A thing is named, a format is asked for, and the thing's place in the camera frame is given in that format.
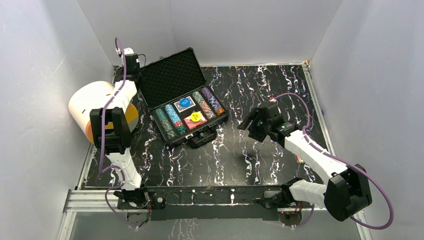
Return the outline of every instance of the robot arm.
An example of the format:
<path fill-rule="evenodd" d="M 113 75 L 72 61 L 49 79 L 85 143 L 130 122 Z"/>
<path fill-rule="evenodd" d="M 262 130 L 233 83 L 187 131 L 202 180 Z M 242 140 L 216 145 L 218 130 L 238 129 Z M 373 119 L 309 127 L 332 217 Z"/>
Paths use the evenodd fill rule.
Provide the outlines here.
<path fill-rule="evenodd" d="M 249 137 L 262 142 L 267 136 L 283 148 L 299 156 L 321 177 L 324 183 L 318 184 L 301 178 L 281 186 L 278 199 L 282 204 L 309 202 L 326 207 L 337 220 L 344 221 L 372 203 L 368 179 L 350 167 L 323 153 L 327 150 L 318 146 L 300 130 L 295 123 L 286 122 L 277 102 L 266 102 L 255 107 L 237 127 L 249 130 Z"/>
<path fill-rule="evenodd" d="M 132 69 L 139 69 L 137 54 L 134 54 L 131 48 L 125 48 L 124 53 L 129 72 L 131 73 Z M 118 177 L 123 183 L 122 191 L 115 191 L 114 195 L 133 207 L 145 206 L 149 200 L 142 177 L 137 172 L 130 153 L 131 131 L 125 117 L 125 112 L 136 93 L 134 81 L 128 79 L 125 83 L 123 80 L 118 81 L 115 83 L 113 96 L 111 96 L 114 97 L 113 101 L 107 109 L 98 108 L 90 112 L 93 142 L 96 148 L 101 148 L 103 111 L 106 111 L 105 125 L 113 124 L 113 128 L 105 129 L 104 151 L 112 165 L 119 167 Z"/>

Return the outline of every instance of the blue round sticker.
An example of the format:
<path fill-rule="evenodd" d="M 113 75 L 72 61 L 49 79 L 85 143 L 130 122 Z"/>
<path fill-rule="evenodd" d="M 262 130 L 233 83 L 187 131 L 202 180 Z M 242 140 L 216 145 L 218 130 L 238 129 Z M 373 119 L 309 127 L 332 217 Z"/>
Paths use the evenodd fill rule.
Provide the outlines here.
<path fill-rule="evenodd" d="M 190 105 L 190 99 L 188 98 L 183 98 L 179 101 L 179 104 L 181 105 L 181 107 L 185 108 L 188 107 Z"/>

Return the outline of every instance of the gray floor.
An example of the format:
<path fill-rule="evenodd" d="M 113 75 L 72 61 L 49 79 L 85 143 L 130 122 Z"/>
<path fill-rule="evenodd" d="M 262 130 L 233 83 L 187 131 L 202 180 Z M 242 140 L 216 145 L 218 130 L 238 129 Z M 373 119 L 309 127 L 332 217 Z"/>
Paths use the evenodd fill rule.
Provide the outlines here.
<path fill-rule="evenodd" d="M 303 219 L 308 216 L 303 211 Z M 177 219 L 151 221 L 139 231 L 109 212 L 79 212 L 71 240 L 359 240 L 355 223 L 339 222 L 326 211 L 313 213 L 303 227 L 291 230 L 279 221 L 261 219 Z"/>

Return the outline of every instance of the white cylindrical object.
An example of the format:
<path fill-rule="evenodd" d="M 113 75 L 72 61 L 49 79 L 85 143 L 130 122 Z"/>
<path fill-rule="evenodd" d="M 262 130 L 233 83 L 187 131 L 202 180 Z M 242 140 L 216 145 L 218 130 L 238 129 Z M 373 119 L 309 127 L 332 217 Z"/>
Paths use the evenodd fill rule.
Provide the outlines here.
<path fill-rule="evenodd" d="M 83 86 L 70 98 L 69 112 L 85 135 L 91 110 L 103 108 L 111 98 L 113 90 L 114 86 L 110 82 L 95 81 Z"/>

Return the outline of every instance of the poker chip case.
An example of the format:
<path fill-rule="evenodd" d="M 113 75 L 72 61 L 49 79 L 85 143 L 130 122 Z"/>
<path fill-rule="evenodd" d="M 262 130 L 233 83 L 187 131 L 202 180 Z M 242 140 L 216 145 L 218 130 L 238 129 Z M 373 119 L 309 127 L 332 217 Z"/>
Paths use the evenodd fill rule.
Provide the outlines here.
<path fill-rule="evenodd" d="M 216 138 L 216 126 L 228 119 L 229 111 L 214 91 L 206 86 L 192 48 L 146 65 L 136 85 L 170 147 L 185 141 L 192 148 L 205 145 Z M 189 99 L 194 105 L 185 109 L 179 105 L 182 99 Z M 202 121 L 190 122 L 194 112 L 201 113 Z"/>

